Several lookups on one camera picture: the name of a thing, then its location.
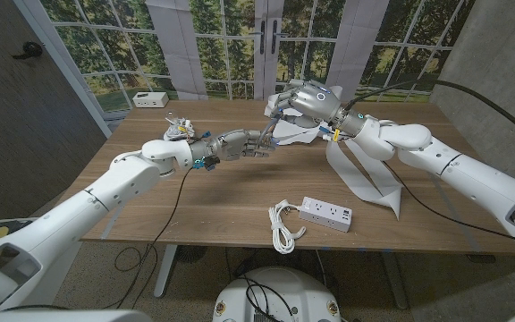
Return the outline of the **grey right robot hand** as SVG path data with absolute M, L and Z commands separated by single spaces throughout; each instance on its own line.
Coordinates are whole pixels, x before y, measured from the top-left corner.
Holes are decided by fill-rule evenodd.
M 274 101 L 269 112 L 271 118 L 281 118 L 283 111 L 293 108 L 310 123 L 325 121 L 333 129 L 357 136 L 364 128 L 366 118 L 352 107 L 353 101 L 346 106 L 335 91 L 316 80 L 290 80 Z

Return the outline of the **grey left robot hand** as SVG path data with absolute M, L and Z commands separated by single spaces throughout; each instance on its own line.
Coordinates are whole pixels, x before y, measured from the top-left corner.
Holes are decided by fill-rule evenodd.
M 190 144 L 194 159 L 210 158 L 219 161 L 234 161 L 241 157 L 267 157 L 276 143 L 270 134 L 257 130 L 237 129 L 224 132 L 209 141 Z

